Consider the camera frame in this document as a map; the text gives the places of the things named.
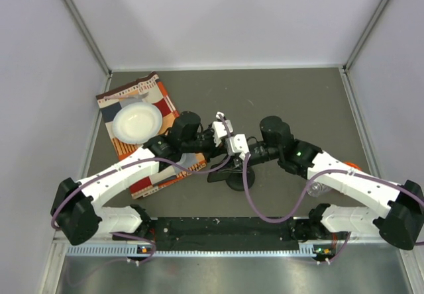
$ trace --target white wall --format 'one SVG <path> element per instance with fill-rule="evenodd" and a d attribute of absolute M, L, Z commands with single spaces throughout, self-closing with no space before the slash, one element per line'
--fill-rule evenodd
<path fill-rule="evenodd" d="M 105 75 L 61 0 L 0 0 L 0 293 L 35 293 L 58 184 L 76 177 Z"/>
<path fill-rule="evenodd" d="M 382 173 L 424 187 L 424 0 L 392 0 L 352 69 Z"/>
<path fill-rule="evenodd" d="M 380 0 L 74 0 L 113 69 L 343 64 Z"/>

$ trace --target black round base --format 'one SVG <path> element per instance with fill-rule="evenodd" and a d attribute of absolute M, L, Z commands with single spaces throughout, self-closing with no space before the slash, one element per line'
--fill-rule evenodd
<path fill-rule="evenodd" d="M 251 167 L 247 168 L 247 187 L 251 188 L 254 184 L 254 171 Z M 230 177 L 225 180 L 227 185 L 235 191 L 244 191 L 243 187 L 243 177 L 241 173 L 232 173 Z"/>

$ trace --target patterned cloth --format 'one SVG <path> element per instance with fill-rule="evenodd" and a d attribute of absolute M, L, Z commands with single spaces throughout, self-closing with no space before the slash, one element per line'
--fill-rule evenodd
<path fill-rule="evenodd" d="M 119 95 L 140 95 L 141 99 L 104 99 L 105 96 Z M 119 160 L 130 156 L 138 147 L 142 146 L 123 143 L 113 134 L 113 119 L 123 107 L 139 101 L 155 105 L 162 113 L 163 118 L 162 127 L 158 134 L 162 134 L 168 127 L 172 126 L 174 120 L 179 115 L 156 72 L 152 72 L 147 77 L 142 77 L 122 87 L 100 94 L 96 99 Z M 200 170 L 206 166 L 206 161 L 203 154 L 184 154 L 179 164 L 190 170 Z M 145 197 L 188 175 L 185 171 L 181 171 L 174 166 L 169 166 L 160 173 L 155 173 L 135 183 L 130 187 L 130 192 L 134 199 Z"/>

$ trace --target plate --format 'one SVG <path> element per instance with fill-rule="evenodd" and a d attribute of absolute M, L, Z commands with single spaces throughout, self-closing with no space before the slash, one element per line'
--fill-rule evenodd
<path fill-rule="evenodd" d="M 157 135 L 162 113 L 153 104 L 140 102 L 123 107 L 113 119 L 113 134 L 127 144 L 143 144 Z"/>

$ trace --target clear plastic bottle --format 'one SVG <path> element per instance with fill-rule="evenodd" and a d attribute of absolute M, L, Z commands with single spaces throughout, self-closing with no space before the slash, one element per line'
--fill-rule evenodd
<path fill-rule="evenodd" d="M 319 197 L 321 195 L 324 195 L 325 193 L 328 193 L 330 190 L 331 187 L 324 185 L 323 183 L 314 181 L 312 185 L 308 188 L 307 193 L 309 196 Z"/>

